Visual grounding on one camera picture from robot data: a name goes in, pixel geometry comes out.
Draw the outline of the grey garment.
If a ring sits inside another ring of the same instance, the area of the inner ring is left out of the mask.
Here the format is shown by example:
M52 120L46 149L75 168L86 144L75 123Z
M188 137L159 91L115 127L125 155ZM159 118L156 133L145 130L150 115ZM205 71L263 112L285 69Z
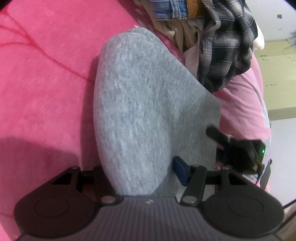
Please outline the grey garment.
M103 46L94 88L94 129L101 165L126 196L174 196L184 187L172 160L214 170L216 145L206 136L220 121L220 101L145 28Z

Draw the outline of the pink floral bed sheet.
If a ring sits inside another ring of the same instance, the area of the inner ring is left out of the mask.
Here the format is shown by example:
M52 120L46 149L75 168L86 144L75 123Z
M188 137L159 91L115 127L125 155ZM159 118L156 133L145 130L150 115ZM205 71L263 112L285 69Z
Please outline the pink floral bed sheet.
M99 165L93 89L112 36L153 30L138 1L1 1L1 240L15 204L72 166Z

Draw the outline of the blue denim jeans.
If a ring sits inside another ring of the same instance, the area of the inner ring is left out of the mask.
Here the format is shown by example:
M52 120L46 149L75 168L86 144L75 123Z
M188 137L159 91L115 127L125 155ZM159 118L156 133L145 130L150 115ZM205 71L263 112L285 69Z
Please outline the blue denim jeans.
M189 17L187 2L184 0L149 1L157 20L184 20Z

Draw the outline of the black white plaid shirt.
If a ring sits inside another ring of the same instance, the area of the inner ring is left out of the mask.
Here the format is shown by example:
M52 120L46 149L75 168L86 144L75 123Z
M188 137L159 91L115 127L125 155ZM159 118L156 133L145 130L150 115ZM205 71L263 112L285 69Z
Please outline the black white plaid shirt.
M210 20L200 43L198 80L209 92L227 86L251 65L253 42L258 36L246 1L203 1Z

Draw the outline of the pink grey pillow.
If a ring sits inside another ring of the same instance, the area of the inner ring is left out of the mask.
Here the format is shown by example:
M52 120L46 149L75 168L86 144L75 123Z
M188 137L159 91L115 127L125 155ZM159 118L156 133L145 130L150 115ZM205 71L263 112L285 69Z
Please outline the pink grey pillow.
M250 68L245 73L232 77L224 89L214 93L222 107L219 126L221 132L236 140L261 140L265 143L265 167L262 176L244 176L269 192L271 129L263 95L262 75L253 51Z

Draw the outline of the beige clothes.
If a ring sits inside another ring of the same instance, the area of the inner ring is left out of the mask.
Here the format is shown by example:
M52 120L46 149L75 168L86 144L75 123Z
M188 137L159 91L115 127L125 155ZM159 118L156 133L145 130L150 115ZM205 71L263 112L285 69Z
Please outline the beige clothes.
M178 50L181 62L196 77L205 18L161 21L154 18L150 1L140 1L140 4L151 19L152 29L168 38L168 45Z

